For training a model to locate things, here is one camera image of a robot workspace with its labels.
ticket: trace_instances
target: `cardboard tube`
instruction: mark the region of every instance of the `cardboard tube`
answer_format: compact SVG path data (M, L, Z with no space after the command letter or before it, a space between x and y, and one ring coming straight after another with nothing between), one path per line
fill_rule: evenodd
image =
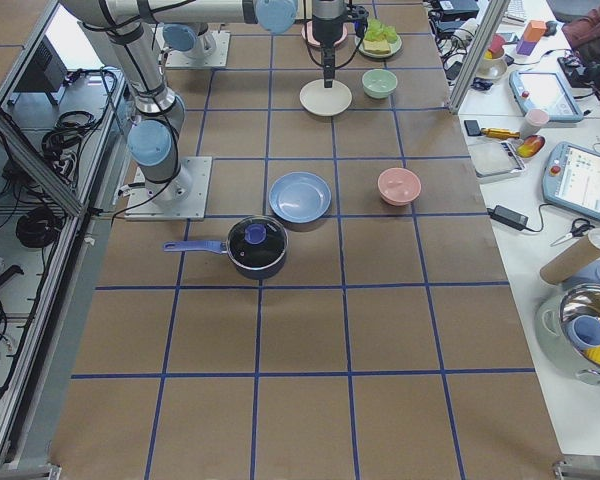
M594 228L542 267L540 277L547 283L557 285L598 258L600 258L600 228Z

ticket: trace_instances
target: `blue pot handle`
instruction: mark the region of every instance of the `blue pot handle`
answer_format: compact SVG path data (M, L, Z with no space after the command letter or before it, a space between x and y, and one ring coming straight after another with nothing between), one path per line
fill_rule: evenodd
M167 242L162 246L164 252L213 252L227 253L227 243L219 240L189 240L186 242Z

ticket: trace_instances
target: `white cup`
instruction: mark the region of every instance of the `white cup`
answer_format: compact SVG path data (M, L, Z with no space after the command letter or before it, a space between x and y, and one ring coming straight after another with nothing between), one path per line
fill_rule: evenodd
M549 114L539 108L532 108L522 120L520 138L524 140L531 135L535 135L547 123L549 123Z

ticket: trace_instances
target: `keyboard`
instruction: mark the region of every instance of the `keyboard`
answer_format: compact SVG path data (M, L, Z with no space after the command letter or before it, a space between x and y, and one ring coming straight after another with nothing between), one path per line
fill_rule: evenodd
M526 21L527 13L524 11L522 0L509 0L509 6L502 16L502 22L513 25L524 25Z

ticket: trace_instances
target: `saucepan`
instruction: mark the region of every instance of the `saucepan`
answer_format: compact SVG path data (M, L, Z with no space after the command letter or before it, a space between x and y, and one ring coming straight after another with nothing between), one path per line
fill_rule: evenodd
M227 254L236 270L252 280L278 273L286 260L287 232L275 218L250 216L236 223L225 240L167 242L165 252L206 251Z

